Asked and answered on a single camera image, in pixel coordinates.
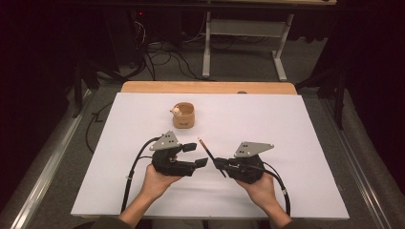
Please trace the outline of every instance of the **human hand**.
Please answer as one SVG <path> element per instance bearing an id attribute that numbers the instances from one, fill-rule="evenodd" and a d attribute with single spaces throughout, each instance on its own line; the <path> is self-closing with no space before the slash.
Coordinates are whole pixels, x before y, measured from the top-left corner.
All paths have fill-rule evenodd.
<path id="1" fill-rule="evenodd" d="M 152 164 L 146 167 L 145 179 L 143 180 L 140 195 L 154 201 L 170 187 L 170 185 L 181 179 L 181 177 L 170 177 L 160 174 Z"/>
<path id="2" fill-rule="evenodd" d="M 279 204 L 274 191 L 274 178 L 272 175 L 263 173 L 262 178 L 252 184 L 239 180 L 236 180 L 236 182 L 245 188 L 250 199 L 260 208 L 264 209 Z"/>
<path id="3" fill-rule="evenodd" d="M 252 184 L 244 183 L 239 180 L 236 180 L 236 182 L 245 188 L 250 199 L 265 211 L 269 219 L 273 221 L 278 228 L 282 228 L 291 222 L 291 218 L 284 212 L 276 199 L 274 177 L 272 175 L 263 173 L 262 178 Z"/>

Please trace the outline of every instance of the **floor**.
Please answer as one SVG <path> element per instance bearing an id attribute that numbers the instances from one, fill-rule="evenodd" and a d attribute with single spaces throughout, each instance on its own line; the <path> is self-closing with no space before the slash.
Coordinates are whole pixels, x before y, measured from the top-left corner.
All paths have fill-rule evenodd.
<path id="1" fill-rule="evenodd" d="M 282 61 L 291 83 L 310 76 L 326 41 L 307 44 L 304 40 L 288 41 Z M 247 44 L 237 42 L 230 49 L 218 41 L 212 52 L 211 77 L 218 81 L 277 81 L 275 69 L 268 55 L 272 41 Z M 143 71 L 133 80 L 196 80 L 202 72 L 202 47 L 199 43 L 184 45 L 180 50 L 173 47 L 150 48 L 149 71 Z M 129 72 L 122 67 L 121 72 Z M 85 92 L 85 106 L 78 118 L 73 119 L 74 106 L 62 118 L 41 153 L 33 162 L 10 203 L 0 216 L 0 228 L 73 228 L 92 219 L 72 217 L 75 195 L 92 158 L 89 149 L 94 149 L 102 132 L 103 122 L 93 123 L 92 113 L 100 111 L 114 99 L 120 84 L 100 80 L 98 91 Z M 373 145 L 355 113 L 350 95 L 346 93 L 344 131 L 334 125 L 332 101 L 318 99 L 316 89 L 305 89 L 304 97 L 309 116 L 318 134 L 336 184 L 345 200 L 351 218 L 349 220 L 315 220 L 324 228 L 401 228 L 403 213 L 394 188 L 390 195 L 381 186 L 392 184 L 384 170 Z M 105 120 L 109 108 L 100 113 Z M 383 177 L 384 184 L 375 184 L 371 177 Z"/>

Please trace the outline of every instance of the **tabletop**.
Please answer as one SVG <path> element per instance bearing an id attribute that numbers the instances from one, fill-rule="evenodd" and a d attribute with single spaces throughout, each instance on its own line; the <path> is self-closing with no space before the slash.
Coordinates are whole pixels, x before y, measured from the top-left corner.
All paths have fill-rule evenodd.
<path id="1" fill-rule="evenodd" d="M 195 107 L 196 122 L 191 129 L 173 126 L 169 111 L 178 102 L 190 102 Z M 303 98 L 290 83 L 281 82 L 125 83 L 116 96 L 72 215 L 118 215 L 126 176 L 136 154 L 148 139 L 167 131 L 173 131 L 182 144 L 197 142 L 200 137 L 214 157 L 222 158 L 233 157 L 243 141 L 273 144 L 275 147 L 260 157 L 283 178 L 292 217 L 349 217 Z M 142 155 L 151 154 L 145 150 Z M 194 161 L 207 154 L 198 145 L 195 151 L 178 156 L 180 161 Z M 129 199 L 139 192 L 149 163 L 150 159 L 138 162 Z M 280 187 L 275 184 L 275 188 L 284 207 Z M 233 179 L 224 178 L 208 161 L 192 177 L 173 184 L 144 217 L 265 219 L 266 214 Z"/>

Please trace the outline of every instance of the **gray floor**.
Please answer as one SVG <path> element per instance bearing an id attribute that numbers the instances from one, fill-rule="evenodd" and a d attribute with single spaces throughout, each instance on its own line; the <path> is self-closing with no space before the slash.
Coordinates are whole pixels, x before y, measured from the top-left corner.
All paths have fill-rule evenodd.
<path id="1" fill-rule="evenodd" d="M 212 51 L 210 79 L 217 81 L 277 81 L 268 48 L 273 44 L 272 41 L 257 44 L 247 44 L 245 41 L 236 43 L 230 49 Z M 310 76 L 324 45 L 325 42 L 317 41 L 310 44 L 304 40 L 288 41 L 282 60 L 289 82 L 297 83 Z M 226 46 L 226 42 L 214 44 L 216 48 Z M 203 47 L 184 46 L 178 51 L 187 60 L 190 70 L 195 75 L 201 76 Z M 161 54 L 161 51 L 157 52 L 160 53 L 157 56 L 155 53 L 150 53 L 152 61 L 156 65 L 157 80 L 195 80 L 181 73 L 179 63 L 182 70 L 188 76 L 192 76 L 187 70 L 185 62 L 176 60 L 175 57 L 180 57 L 175 52 L 172 52 L 173 56 L 168 63 L 165 62 L 170 55 Z M 145 70 L 132 79 L 151 80 L 151 74 Z M 75 196 L 92 158 L 92 154 L 86 146 L 85 135 L 93 117 L 92 113 L 113 101 L 119 90 L 119 84 L 102 81 L 100 89 L 88 96 L 88 106 L 84 109 L 64 157 L 54 174 L 53 181 L 43 199 L 40 199 L 42 201 L 27 228 L 74 228 L 91 220 L 70 215 Z M 367 138 L 348 93 L 345 97 L 343 113 L 345 130 L 343 132 L 337 130 L 330 120 L 330 101 L 318 99 L 314 89 L 304 90 L 300 93 L 304 97 L 309 116 L 325 152 L 336 185 L 339 187 L 351 217 L 348 220 L 315 220 L 314 222 L 323 228 L 405 228 L 404 197 Z M 107 118 L 108 111 L 109 107 L 100 114 L 101 120 Z M 49 159 L 52 158 L 55 149 L 59 149 L 58 144 L 65 138 L 65 133 L 72 125 L 72 114 L 73 109 L 71 108 L 32 164 L 8 206 L 2 212 L 0 228 L 11 228 L 32 191 L 32 187 Z M 93 123 L 89 129 L 88 139 L 93 149 L 104 123 Z"/>

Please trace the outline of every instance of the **pencil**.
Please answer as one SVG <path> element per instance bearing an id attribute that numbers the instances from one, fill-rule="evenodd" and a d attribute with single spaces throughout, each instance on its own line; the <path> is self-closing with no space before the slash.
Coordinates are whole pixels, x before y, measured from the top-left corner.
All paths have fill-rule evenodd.
<path id="1" fill-rule="evenodd" d="M 202 147 L 205 149 L 206 153 L 209 155 L 209 157 L 211 157 L 212 162 L 214 162 L 214 164 L 215 164 L 214 156 L 212 156 L 211 152 L 209 152 L 208 148 L 207 148 L 206 145 L 203 143 L 203 140 L 202 140 L 201 138 L 199 138 L 199 142 L 202 144 Z M 221 174 L 223 174 L 224 177 L 226 177 L 224 171 L 222 171 L 222 170 L 220 170 L 220 171 L 221 171 Z"/>

